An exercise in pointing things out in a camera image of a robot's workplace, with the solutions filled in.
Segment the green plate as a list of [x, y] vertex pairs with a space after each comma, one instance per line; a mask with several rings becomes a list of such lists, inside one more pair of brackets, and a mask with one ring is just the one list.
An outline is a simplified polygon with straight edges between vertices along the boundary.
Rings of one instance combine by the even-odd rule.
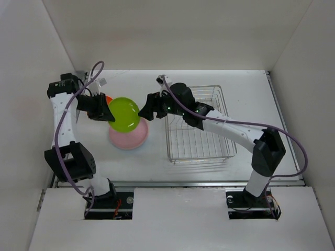
[[108, 123], [117, 132], [128, 133], [133, 131], [140, 122], [139, 107], [129, 98], [115, 98], [108, 104], [108, 108], [115, 118], [115, 121], [109, 121]]

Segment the pink plate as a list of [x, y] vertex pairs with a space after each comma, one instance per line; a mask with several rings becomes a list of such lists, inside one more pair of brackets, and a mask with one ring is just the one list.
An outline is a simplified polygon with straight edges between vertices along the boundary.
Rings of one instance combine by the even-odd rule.
[[122, 150], [133, 150], [140, 147], [149, 135], [149, 126], [144, 118], [140, 119], [137, 127], [127, 133], [118, 132], [109, 127], [109, 140], [117, 148]]

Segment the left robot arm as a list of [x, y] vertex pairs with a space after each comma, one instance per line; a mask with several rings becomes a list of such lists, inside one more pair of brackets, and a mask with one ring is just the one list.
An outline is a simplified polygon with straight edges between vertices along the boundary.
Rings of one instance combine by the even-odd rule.
[[93, 155], [79, 141], [77, 119], [80, 111], [91, 120], [115, 121], [108, 108], [105, 94], [96, 92], [86, 96], [86, 85], [72, 73], [62, 74], [58, 82], [49, 84], [47, 96], [53, 106], [54, 138], [44, 158], [60, 182], [68, 182], [78, 190], [78, 182], [86, 188], [79, 193], [88, 202], [96, 200], [105, 207], [116, 204], [117, 194], [113, 183], [103, 178]]

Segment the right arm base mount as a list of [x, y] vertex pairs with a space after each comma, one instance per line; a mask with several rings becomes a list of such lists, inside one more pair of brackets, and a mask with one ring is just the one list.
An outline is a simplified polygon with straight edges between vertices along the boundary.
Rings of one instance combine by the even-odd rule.
[[247, 195], [246, 191], [227, 191], [226, 204], [230, 220], [278, 220], [282, 215], [281, 207], [270, 190], [257, 198]]

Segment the orange translucent plate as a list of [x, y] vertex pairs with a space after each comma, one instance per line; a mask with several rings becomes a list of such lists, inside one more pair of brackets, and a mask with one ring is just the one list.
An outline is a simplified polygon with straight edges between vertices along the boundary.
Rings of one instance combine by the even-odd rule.
[[109, 104], [110, 102], [112, 102], [112, 98], [111, 97], [109, 97], [109, 96], [106, 96], [106, 102]]

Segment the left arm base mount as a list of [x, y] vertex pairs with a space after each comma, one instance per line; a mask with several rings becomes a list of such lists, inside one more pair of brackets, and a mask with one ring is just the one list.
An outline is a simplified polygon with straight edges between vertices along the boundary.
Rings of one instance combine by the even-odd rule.
[[86, 201], [85, 220], [132, 220], [133, 190], [113, 188], [106, 195], [96, 196], [93, 206], [91, 206], [91, 193], [83, 198]]

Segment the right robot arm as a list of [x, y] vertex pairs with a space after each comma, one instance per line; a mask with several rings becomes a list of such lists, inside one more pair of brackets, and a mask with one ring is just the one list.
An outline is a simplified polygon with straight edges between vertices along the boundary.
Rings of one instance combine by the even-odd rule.
[[252, 173], [242, 193], [243, 202], [254, 206], [286, 153], [276, 129], [254, 129], [237, 124], [214, 107], [195, 100], [184, 83], [175, 83], [170, 90], [147, 95], [139, 116], [152, 121], [168, 114], [181, 116], [191, 127], [224, 136], [252, 153]]

